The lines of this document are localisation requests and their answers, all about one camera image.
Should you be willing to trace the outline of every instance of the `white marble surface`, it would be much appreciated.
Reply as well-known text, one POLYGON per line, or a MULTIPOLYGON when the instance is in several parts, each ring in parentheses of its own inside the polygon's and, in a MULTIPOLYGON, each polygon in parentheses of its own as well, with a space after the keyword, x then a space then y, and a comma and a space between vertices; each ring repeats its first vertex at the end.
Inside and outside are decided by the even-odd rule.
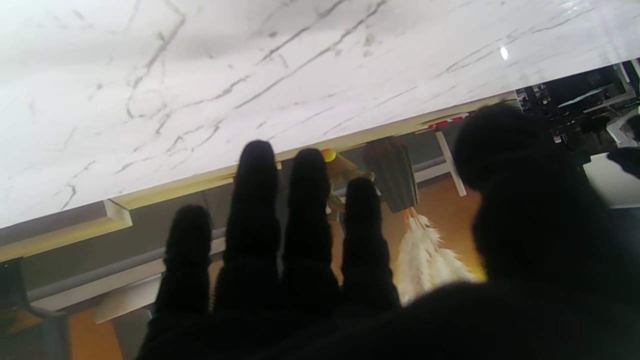
POLYGON ((640 56, 636 0, 5 0, 0 227, 640 56))

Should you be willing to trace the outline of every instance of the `feather duster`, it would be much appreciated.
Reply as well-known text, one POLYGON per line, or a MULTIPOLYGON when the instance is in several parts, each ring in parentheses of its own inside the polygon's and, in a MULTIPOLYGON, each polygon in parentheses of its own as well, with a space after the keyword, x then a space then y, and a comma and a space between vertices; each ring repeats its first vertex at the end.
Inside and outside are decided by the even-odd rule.
POLYGON ((475 281, 474 275, 455 252, 440 247, 440 233, 429 219, 413 208, 407 214, 407 232, 400 243, 394 274, 403 305, 439 285, 475 281))

